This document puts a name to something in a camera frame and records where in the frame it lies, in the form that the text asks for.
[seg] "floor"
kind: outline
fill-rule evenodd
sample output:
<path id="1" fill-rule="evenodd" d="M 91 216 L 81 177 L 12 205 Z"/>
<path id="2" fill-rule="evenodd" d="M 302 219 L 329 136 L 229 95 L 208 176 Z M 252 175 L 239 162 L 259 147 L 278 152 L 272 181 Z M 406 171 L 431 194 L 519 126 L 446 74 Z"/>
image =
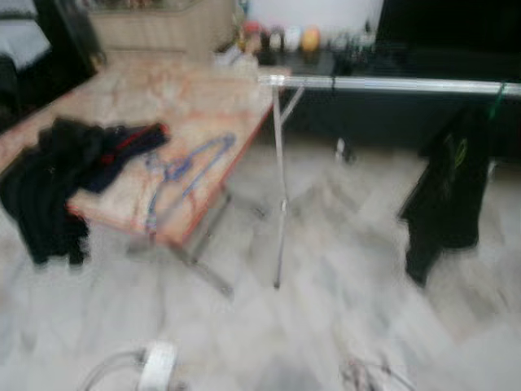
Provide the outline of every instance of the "floor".
<path id="1" fill-rule="evenodd" d="M 173 382 L 196 391 L 350 391 L 341 373 L 355 357 L 387 363 L 418 390 L 519 389 L 521 170 L 498 167 L 479 247 L 444 256 L 420 291 L 403 273 L 408 235 L 396 214 L 424 166 L 369 148 L 339 164 L 330 140 L 291 136 L 276 292 L 278 182 L 263 134 L 230 187 L 273 212 L 262 221 L 232 203 L 204 253 L 233 300 L 167 249 L 130 253 L 136 238 L 105 226 L 92 225 L 82 269 L 35 270 L 3 214 L 0 389 L 75 389 L 107 356 L 154 340 L 178 346 Z M 98 389 L 133 389 L 137 378 L 123 371 Z"/>

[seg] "metal table frame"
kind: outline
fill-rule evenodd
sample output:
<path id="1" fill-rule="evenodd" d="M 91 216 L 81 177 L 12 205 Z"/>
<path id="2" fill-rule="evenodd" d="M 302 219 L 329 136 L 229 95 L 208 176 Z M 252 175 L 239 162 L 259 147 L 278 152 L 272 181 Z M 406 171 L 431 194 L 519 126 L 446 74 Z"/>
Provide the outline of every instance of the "metal table frame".
<path id="1" fill-rule="evenodd" d="M 201 255 L 208 246 L 208 242 L 212 237 L 213 232 L 221 223 L 221 219 L 223 218 L 225 211 L 232 202 L 234 202 L 238 208 L 249 211 L 260 220 L 265 219 L 269 215 L 269 210 L 263 204 L 232 191 L 226 185 L 222 187 L 222 193 L 224 196 L 222 205 L 219 206 L 214 215 L 208 219 L 206 229 L 201 232 L 201 237 L 195 241 L 195 246 L 193 246 L 191 251 L 189 251 L 183 245 L 171 244 L 166 245 L 165 247 L 167 247 L 176 258 L 182 261 L 185 266 L 194 271 L 199 277 L 210 283 L 225 297 L 230 299 L 234 296 L 234 287 L 223 277 L 221 277 L 215 270 L 200 262 L 199 260 Z M 158 244 L 155 241 L 154 235 L 147 235 L 134 242 L 131 242 L 130 246 L 127 248 L 127 254 L 131 256 L 139 256 L 141 253 L 154 248 L 156 245 L 161 244 Z"/>
<path id="2" fill-rule="evenodd" d="M 462 81 L 398 77 L 293 77 L 282 75 L 260 76 L 257 80 L 260 84 L 273 88 L 275 146 L 282 192 L 278 227 L 277 272 L 274 279 L 276 289 L 280 288 L 281 283 L 282 253 L 284 251 L 288 207 L 286 175 L 284 171 L 283 126 L 284 122 L 300 101 L 305 89 L 491 96 L 502 94 L 505 98 L 521 99 L 521 84 L 502 83 L 498 81 Z M 283 88 L 296 88 L 297 91 L 287 106 L 281 110 L 280 92 Z"/>

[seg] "white cable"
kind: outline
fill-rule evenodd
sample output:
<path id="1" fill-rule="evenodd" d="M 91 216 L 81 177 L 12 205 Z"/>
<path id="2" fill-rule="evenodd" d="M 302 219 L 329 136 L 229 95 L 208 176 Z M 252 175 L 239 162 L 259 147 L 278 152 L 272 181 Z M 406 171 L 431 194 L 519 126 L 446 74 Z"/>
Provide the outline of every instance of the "white cable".
<path id="1" fill-rule="evenodd" d="M 140 349 L 132 352 L 114 354 L 101 362 L 86 377 L 78 391 L 90 391 L 108 373 L 126 367 L 141 366 L 144 362 L 146 350 Z"/>
<path id="2" fill-rule="evenodd" d="M 359 358 L 354 358 L 352 360 L 352 362 L 363 367 L 367 373 L 369 373 L 368 367 L 373 367 L 373 368 L 379 369 L 383 374 L 396 380 L 398 383 L 400 383 L 403 387 L 405 387 L 409 391 L 415 391 L 414 386 L 405 377 L 397 374 L 396 372 L 394 372 L 393 370 L 391 370 L 391 368 L 389 368 L 387 366 L 377 364 L 375 362 L 367 362 L 364 360 L 360 360 Z"/>

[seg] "black clothing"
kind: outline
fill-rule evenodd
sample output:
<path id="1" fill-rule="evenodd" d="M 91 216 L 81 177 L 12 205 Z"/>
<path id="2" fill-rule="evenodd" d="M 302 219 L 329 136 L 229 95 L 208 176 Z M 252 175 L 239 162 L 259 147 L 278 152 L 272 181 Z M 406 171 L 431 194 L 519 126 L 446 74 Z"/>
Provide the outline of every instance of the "black clothing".
<path id="1" fill-rule="evenodd" d="M 476 246 L 487 183 L 489 123 L 485 111 L 461 110 L 423 154 L 429 165 L 401 212 L 409 224 L 407 273 L 419 285 L 444 248 Z"/>
<path id="2" fill-rule="evenodd" d="M 83 219 L 69 213 L 67 200 L 99 174 L 102 156 L 114 153 L 115 147 L 133 137 L 132 132 L 135 129 L 104 130 L 57 119 L 39 134 L 38 145 L 22 152 L 2 174 L 0 200 L 17 221 L 35 264 L 46 263 L 51 256 L 68 256 L 71 264 L 83 262 L 86 254 L 81 241 L 88 228 Z M 150 150 L 157 144 L 156 140 L 145 142 L 135 152 L 145 152 L 144 145 L 150 145 Z M 120 152 L 131 154 L 124 148 Z"/>
<path id="3" fill-rule="evenodd" d="M 132 157 L 165 144 L 167 132 L 166 126 L 161 124 L 129 130 L 116 128 L 114 135 L 105 142 L 104 153 L 93 167 L 91 178 L 85 180 L 82 187 L 93 193 L 101 193 L 117 178 Z"/>

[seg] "table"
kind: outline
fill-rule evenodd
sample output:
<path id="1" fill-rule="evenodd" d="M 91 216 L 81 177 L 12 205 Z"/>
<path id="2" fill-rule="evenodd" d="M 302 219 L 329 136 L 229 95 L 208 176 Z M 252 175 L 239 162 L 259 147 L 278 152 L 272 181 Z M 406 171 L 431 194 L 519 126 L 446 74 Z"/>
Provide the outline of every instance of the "table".
<path id="1" fill-rule="evenodd" d="M 271 106 L 271 89 L 251 73 L 132 57 L 6 132 L 0 171 L 57 116 L 100 125 L 162 122 L 171 133 L 166 145 L 130 161 L 104 193 L 78 191 L 68 207 L 88 220 L 182 248 Z M 179 178 L 165 177 L 166 169 L 183 165 Z"/>

